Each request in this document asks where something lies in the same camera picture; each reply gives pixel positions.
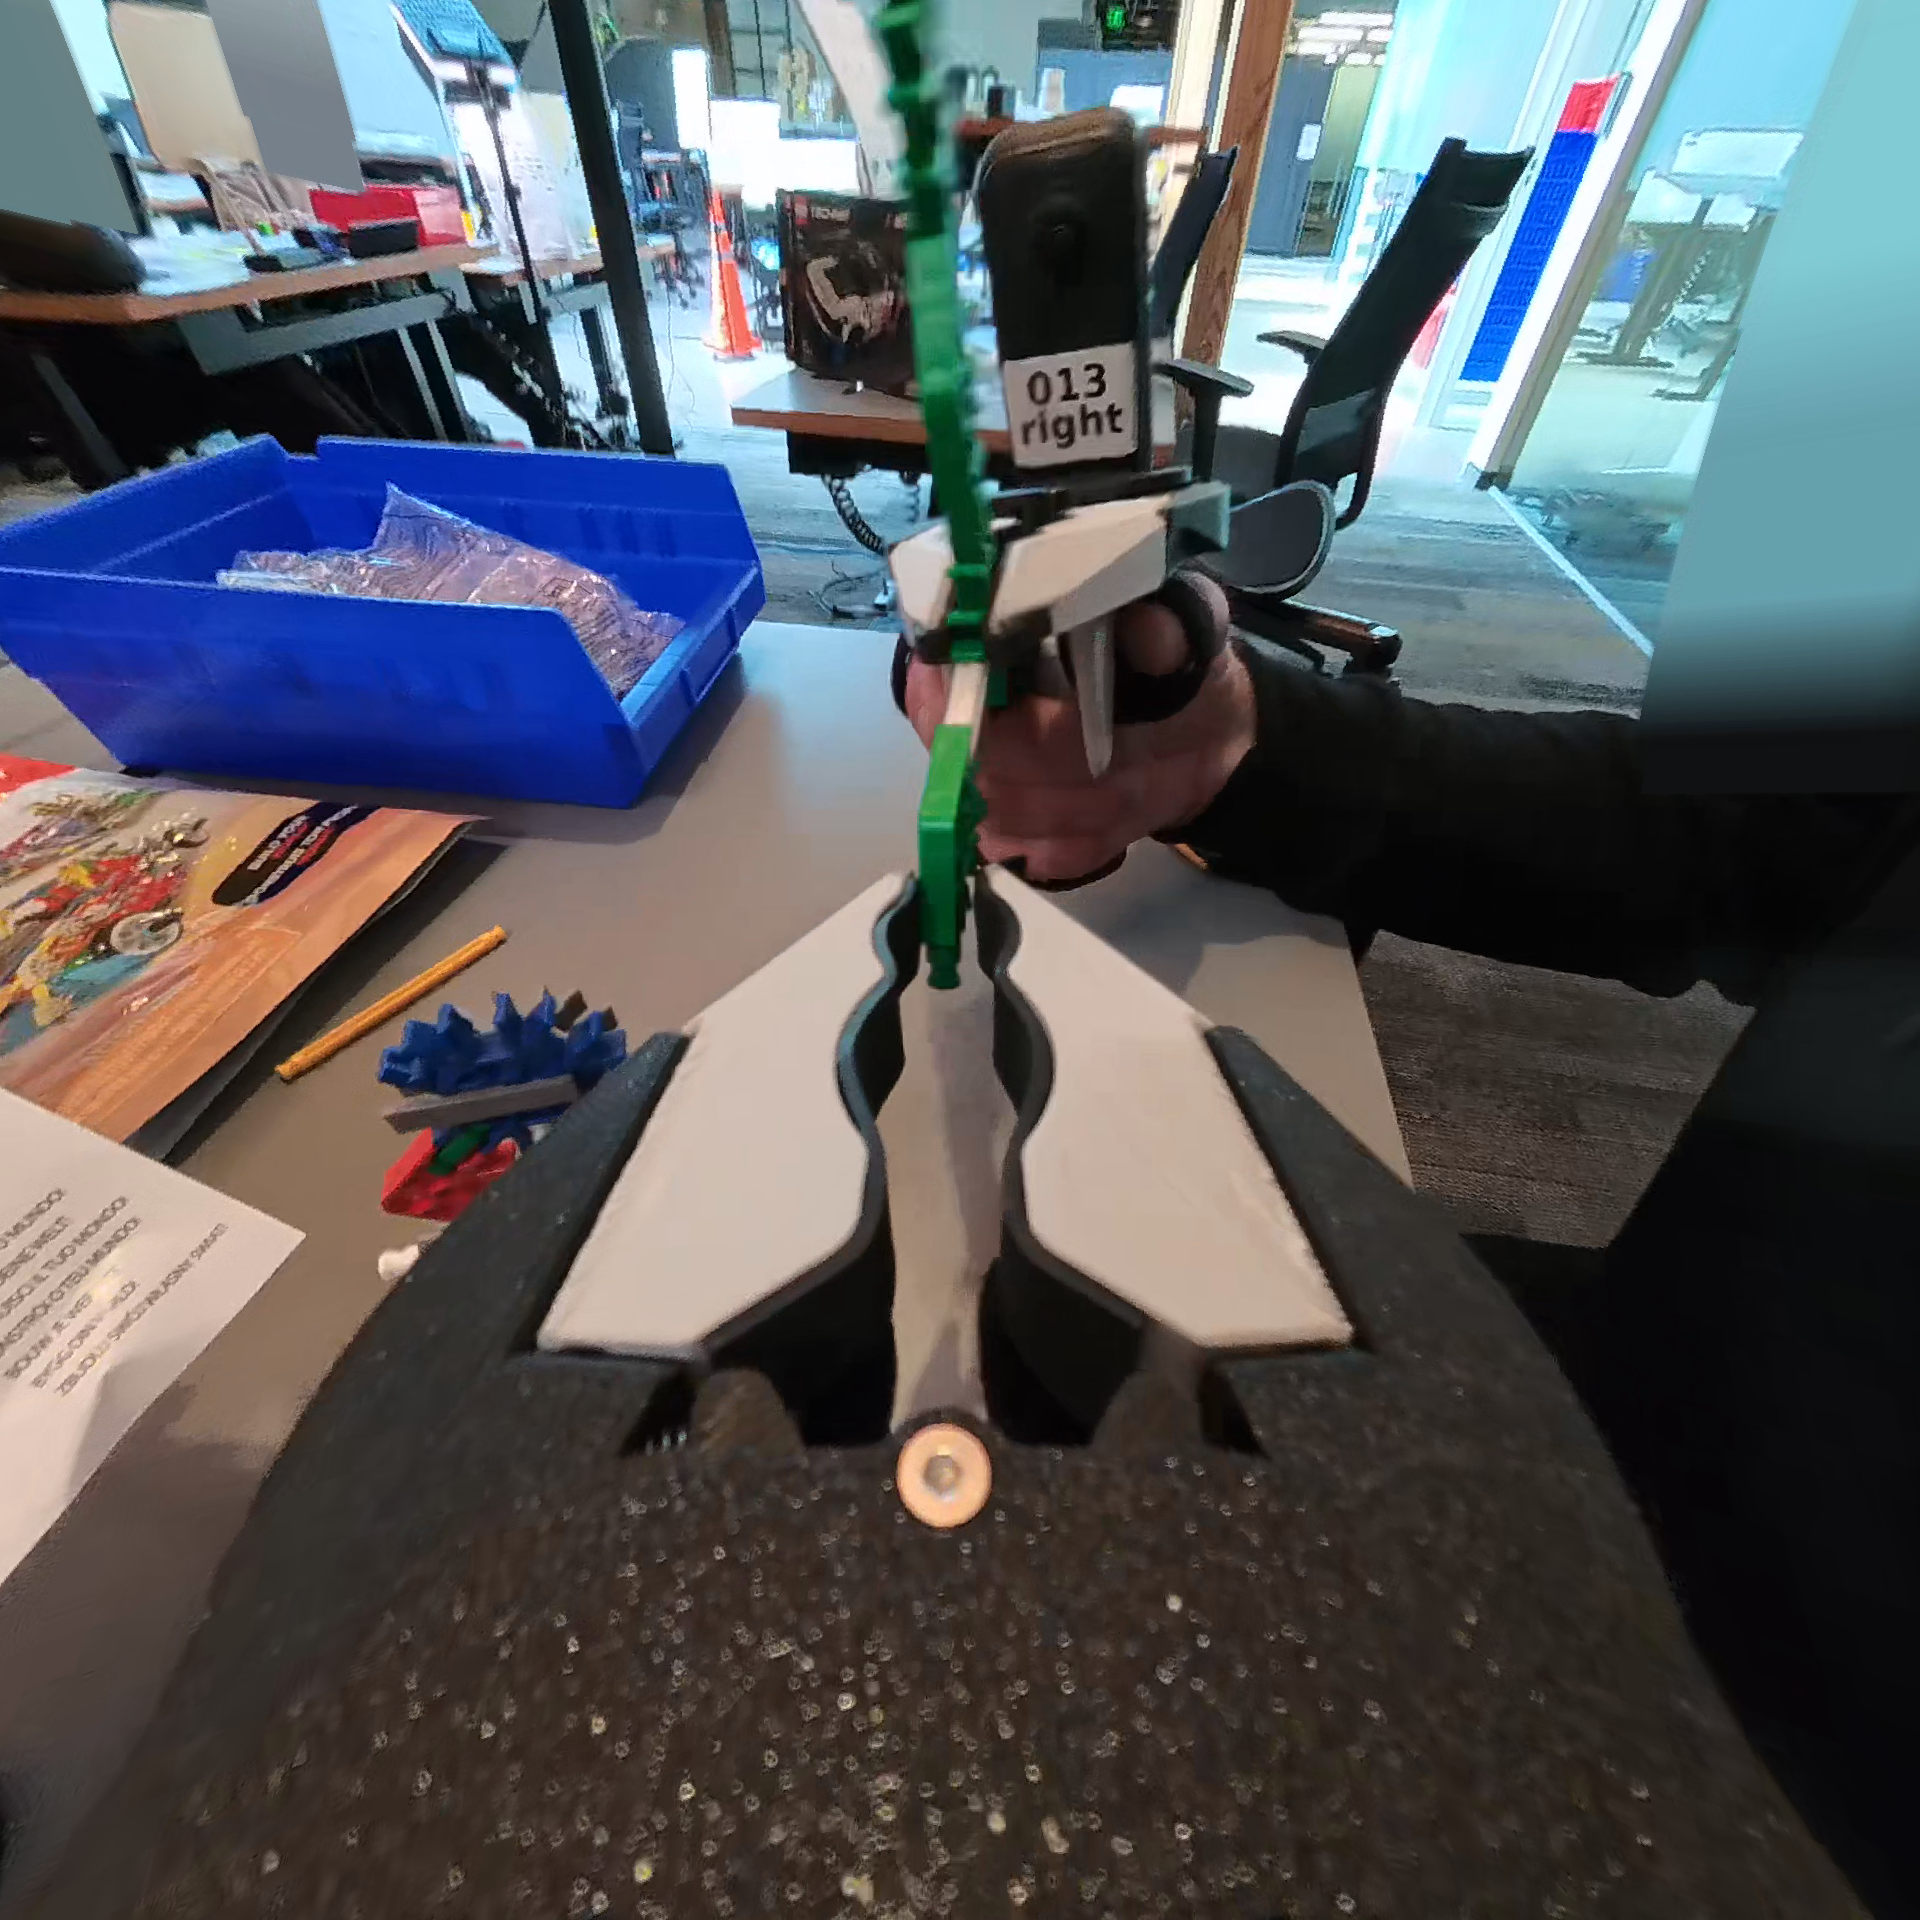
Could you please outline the orange traffic cone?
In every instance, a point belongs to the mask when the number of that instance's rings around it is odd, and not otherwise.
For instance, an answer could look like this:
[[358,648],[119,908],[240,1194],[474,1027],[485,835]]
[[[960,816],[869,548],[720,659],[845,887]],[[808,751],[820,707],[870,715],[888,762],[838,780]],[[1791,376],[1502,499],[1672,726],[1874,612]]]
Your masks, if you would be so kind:
[[760,352],[760,336],[754,332],[752,312],[740,287],[736,250],[730,226],[726,198],[709,191],[711,215],[711,320],[704,334],[709,354],[720,363],[752,362]]

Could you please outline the person's right hand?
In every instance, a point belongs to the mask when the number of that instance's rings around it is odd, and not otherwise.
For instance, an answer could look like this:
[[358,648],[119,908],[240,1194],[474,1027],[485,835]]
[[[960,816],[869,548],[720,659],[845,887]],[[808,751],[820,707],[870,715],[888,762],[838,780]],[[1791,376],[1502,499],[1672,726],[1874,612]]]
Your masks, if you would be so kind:
[[1087,771],[1071,697],[1032,696],[987,712],[976,734],[986,863],[1036,887],[1067,889],[1142,842],[1189,827],[1256,743],[1256,700],[1234,652],[1216,656],[1186,708],[1117,727],[1111,764]]

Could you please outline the dark metal pole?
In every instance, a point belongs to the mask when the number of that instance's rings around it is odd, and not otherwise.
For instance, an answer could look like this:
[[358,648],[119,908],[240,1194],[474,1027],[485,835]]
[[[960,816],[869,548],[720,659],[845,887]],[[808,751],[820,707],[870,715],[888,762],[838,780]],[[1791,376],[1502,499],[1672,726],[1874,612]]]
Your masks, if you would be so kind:
[[582,163],[582,182],[604,278],[628,379],[630,419],[640,450],[669,459],[676,454],[655,362],[655,338],[640,275],[640,251],[616,163],[616,132],[600,48],[588,2],[549,2],[546,16],[559,59],[567,115]]

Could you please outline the colourful toy construction model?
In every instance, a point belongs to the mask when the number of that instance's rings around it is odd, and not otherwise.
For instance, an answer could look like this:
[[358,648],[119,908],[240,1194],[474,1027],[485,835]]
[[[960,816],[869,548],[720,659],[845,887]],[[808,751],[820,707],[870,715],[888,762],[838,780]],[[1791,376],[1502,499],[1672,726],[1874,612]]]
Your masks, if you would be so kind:
[[410,1022],[378,1070],[378,1084],[396,1094],[384,1118],[403,1138],[380,1207],[423,1233],[384,1250],[378,1275],[407,1281],[427,1247],[627,1058],[614,1012],[589,1011],[578,992],[546,992],[527,1011],[499,994],[488,1024],[453,1004],[430,1022]]

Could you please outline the red toolbox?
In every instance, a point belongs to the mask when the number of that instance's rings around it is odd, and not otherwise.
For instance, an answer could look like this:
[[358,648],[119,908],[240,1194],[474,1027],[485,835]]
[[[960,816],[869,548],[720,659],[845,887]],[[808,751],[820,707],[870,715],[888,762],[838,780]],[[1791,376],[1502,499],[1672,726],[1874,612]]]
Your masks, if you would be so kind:
[[450,183],[365,183],[358,192],[312,186],[309,206],[352,257],[468,244],[464,201]]

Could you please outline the wooden top office desk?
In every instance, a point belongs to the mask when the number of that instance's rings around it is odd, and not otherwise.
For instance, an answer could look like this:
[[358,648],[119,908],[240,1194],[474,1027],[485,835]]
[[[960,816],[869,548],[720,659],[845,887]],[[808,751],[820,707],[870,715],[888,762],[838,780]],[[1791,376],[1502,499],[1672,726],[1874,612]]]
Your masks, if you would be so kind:
[[2,299],[4,457],[36,446],[84,492],[218,438],[467,443],[444,323],[471,320],[475,248],[240,272],[184,292]]

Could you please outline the person's black clothing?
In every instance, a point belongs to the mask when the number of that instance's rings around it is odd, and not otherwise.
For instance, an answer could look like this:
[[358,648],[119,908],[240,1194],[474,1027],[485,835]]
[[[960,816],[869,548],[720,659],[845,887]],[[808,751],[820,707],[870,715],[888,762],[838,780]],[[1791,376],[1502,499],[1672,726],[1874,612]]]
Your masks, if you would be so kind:
[[1917,866],[1766,987],[1608,1247],[1475,1234],[1874,1915],[1917,1888]]

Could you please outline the stack of blue crates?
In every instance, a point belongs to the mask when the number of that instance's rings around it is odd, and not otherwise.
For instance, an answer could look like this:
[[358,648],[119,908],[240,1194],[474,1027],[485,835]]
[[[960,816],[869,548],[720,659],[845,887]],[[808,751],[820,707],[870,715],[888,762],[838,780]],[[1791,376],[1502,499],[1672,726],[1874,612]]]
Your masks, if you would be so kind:
[[1551,132],[1461,363],[1458,378],[1462,382],[1499,382],[1532,302],[1540,292],[1547,262],[1568,225],[1595,146],[1597,132],[1592,128],[1557,128]]

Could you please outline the white printed instruction sheet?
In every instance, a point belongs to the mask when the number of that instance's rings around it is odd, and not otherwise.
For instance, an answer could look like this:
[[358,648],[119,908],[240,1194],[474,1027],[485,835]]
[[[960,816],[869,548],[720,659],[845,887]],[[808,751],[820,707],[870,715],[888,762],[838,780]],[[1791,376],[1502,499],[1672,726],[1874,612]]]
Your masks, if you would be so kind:
[[2,1094],[2,1578],[302,1241]]

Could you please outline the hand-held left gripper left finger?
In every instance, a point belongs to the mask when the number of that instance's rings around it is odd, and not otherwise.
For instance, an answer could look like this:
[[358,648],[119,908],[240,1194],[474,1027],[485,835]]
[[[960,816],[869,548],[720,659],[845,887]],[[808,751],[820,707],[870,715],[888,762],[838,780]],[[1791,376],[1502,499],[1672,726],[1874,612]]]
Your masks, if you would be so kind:
[[876,1248],[917,906],[885,874],[692,1018],[544,1354],[717,1354]]

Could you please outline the orange toy rod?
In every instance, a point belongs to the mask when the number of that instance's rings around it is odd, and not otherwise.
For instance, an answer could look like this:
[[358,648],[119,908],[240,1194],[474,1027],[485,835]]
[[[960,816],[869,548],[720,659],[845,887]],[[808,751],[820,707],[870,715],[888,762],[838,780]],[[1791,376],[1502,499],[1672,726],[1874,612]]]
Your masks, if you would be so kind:
[[370,1006],[356,1011],[317,1040],[306,1043],[299,1051],[294,1051],[274,1068],[277,1079],[282,1084],[294,1084],[309,1073],[338,1058],[358,1040],[378,1033],[380,1027],[413,1011],[421,1002],[434,996],[434,992],[444,991],[450,982],[477,967],[508,939],[510,932],[502,927],[487,928],[485,932],[467,943],[462,948],[444,955],[431,967],[400,984],[392,992],[386,992]]

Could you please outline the person's right forearm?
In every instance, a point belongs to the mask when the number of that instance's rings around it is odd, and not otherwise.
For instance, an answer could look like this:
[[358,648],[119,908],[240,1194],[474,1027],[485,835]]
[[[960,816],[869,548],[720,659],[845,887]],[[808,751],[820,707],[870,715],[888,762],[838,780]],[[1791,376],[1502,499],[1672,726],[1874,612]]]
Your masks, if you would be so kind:
[[1648,787],[1638,726],[1323,680],[1250,643],[1252,747],[1179,836],[1211,870],[1389,932],[1651,996],[1757,1009],[1885,971],[1916,1009],[1916,798]]

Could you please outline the clear plastic parts bag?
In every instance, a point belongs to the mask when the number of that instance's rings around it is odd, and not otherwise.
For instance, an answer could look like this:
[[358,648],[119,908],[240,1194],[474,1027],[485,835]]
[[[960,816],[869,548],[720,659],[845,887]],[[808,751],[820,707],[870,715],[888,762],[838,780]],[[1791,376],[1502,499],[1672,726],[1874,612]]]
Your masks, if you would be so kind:
[[685,630],[671,612],[640,609],[610,576],[386,490],[368,547],[247,552],[215,576],[219,588],[309,592],[562,616],[614,694],[627,697]]

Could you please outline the black printed box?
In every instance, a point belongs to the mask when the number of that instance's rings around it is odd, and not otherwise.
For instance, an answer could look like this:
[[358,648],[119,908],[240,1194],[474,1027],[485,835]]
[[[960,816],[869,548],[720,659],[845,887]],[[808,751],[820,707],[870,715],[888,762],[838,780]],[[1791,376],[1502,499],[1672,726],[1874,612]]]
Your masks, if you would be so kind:
[[778,191],[787,356],[845,388],[917,398],[904,297],[904,206],[823,191]]

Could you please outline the blue plastic bin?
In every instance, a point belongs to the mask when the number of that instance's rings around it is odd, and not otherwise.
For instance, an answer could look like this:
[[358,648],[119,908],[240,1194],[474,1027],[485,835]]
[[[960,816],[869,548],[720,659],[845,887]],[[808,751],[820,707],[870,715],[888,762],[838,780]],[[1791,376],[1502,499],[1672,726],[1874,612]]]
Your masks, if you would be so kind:
[[[368,544],[389,488],[679,633],[616,697],[556,610],[219,586],[250,552]],[[730,468],[637,454],[250,439],[2,538],[4,656],[119,762],[231,780],[627,810],[763,603]]]

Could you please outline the green connector with lime rod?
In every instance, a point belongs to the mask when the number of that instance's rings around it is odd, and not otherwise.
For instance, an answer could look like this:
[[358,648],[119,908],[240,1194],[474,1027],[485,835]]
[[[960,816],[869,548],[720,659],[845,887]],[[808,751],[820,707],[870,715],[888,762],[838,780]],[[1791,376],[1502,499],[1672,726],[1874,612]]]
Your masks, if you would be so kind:
[[943,124],[943,92],[931,71],[931,23],[933,4],[920,2],[896,2],[876,15],[888,68],[887,105],[903,128],[896,183],[926,468],[952,552],[950,646],[909,646],[914,659],[943,672],[943,707],[919,802],[919,931],[931,987],[952,991],[986,816],[974,766],[976,734],[997,687],[987,662],[987,612],[999,548],[957,302],[952,139]]

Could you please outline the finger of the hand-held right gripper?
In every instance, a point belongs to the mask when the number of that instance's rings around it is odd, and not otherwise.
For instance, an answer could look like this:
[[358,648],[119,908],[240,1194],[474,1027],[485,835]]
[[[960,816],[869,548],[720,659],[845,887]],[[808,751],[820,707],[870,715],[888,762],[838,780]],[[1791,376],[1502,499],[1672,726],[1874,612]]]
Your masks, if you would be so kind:
[[952,542],[947,524],[928,524],[894,544],[887,570],[896,590],[900,639],[907,646],[952,646]]
[[1156,592],[1167,576],[1167,502],[1124,499],[1010,536],[995,575],[990,627],[1086,627]]

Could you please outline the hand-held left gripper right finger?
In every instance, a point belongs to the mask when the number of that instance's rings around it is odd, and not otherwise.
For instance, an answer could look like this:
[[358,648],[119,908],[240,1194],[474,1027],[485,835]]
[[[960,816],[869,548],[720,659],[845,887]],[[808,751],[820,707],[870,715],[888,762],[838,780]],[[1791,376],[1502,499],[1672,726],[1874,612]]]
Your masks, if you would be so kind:
[[1213,1027],[1020,878],[976,887],[1005,1224],[1126,1328],[1198,1354],[1354,1344],[1307,1233],[1213,1050]]

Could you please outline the wooden post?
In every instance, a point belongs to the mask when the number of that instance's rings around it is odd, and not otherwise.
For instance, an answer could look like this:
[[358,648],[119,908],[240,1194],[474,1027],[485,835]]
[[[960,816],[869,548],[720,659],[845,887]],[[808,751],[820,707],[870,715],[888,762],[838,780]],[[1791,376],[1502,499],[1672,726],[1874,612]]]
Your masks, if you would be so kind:
[[1293,2],[1232,2],[1221,11],[1226,65],[1210,115],[1210,146],[1213,153],[1234,148],[1237,163],[1184,297],[1179,348],[1198,363],[1226,362],[1293,11]]

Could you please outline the black office chair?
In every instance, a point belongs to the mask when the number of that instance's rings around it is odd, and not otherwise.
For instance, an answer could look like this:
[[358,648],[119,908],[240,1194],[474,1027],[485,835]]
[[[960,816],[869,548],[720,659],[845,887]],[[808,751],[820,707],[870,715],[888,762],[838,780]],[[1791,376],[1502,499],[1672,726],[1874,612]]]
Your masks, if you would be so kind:
[[1200,423],[1195,454],[1232,495],[1229,547],[1210,562],[1232,624],[1327,672],[1387,680],[1400,633],[1357,616],[1306,603],[1332,536],[1364,510],[1386,431],[1386,406],[1416,336],[1476,248],[1499,226],[1532,148],[1471,152],[1458,138],[1438,148],[1398,226],[1325,340],[1267,332],[1303,360],[1306,376],[1280,433]]
[[1206,152],[1191,169],[1191,182],[1173,210],[1147,271],[1147,340],[1156,376],[1176,356],[1175,320],[1205,254],[1213,223],[1229,198],[1238,144]]

